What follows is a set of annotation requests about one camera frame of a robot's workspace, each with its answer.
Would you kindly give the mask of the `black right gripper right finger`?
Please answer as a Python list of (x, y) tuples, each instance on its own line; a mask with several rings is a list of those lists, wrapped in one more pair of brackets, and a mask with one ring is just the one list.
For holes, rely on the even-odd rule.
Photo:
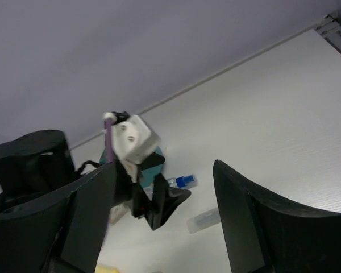
[(220, 160), (213, 178), (232, 272), (341, 272), (341, 213), (280, 196)]

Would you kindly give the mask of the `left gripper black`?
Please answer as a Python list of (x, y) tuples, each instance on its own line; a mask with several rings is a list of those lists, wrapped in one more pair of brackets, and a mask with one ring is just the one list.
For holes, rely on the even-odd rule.
[(163, 175), (155, 176), (152, 195), (145, 193), (140, 184), (143, 179), (142, 171), (164, 162), (165, 157), (157, 153), (151, 153), (140, 164), (123, 163), (118, 158), (114, 161), (116, 183), (113, 207), (128, 203), (135, 217), (145, 216), (152, 230), (162, 227), (174, 211), (191, 196), (188, 189), (171, 187)]

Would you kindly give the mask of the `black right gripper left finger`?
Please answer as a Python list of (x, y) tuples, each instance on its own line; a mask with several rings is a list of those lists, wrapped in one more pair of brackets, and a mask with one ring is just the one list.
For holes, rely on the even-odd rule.
[(0, 213), (0, 272), (94, 272), (114, 201), (105, 164)]

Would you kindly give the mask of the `clear spray bottle blue cap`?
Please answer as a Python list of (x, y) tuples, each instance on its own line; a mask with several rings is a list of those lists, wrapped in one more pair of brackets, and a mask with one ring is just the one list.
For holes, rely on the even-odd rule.
[[(168, 178), (167, 182), (170, 187), (190, 189), (198, 185), (198, 181), (194, 175), (180, 176), (176, 178)], [(153, 198), (153, 184), (143, 188), (147, 197), (152, 200)]]

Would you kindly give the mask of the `clear orange-tipped highlighter body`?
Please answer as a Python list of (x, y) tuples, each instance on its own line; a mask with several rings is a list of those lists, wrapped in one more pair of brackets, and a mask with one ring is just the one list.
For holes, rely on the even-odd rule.
[(207, 229), (221, 222), (218, 208), (213, 208), (187, 220), (187, 228), (190, 234)]

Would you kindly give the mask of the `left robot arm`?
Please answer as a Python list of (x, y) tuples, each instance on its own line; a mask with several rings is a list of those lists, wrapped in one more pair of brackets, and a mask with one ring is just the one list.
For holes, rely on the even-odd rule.
[[(135, 167), (132, 179), (117, 155), (107, 159), (117, 175), (114, 205), (127, 205), (132, 216), (145, 218), (152, 230), (162, 227), (191, 195), (188, 189), (169, 186), (158, 174), (153, 179), (153, 196), (147, 196), (140, 185), (139, 169), (164, 160), (151, 153)], [(60, 130), (40, 130), (0, 144), (0, 213), (82, 178), (87, 165), (101, 167), (101, 163), (88, 160), (75, 169), (65, 134)]]

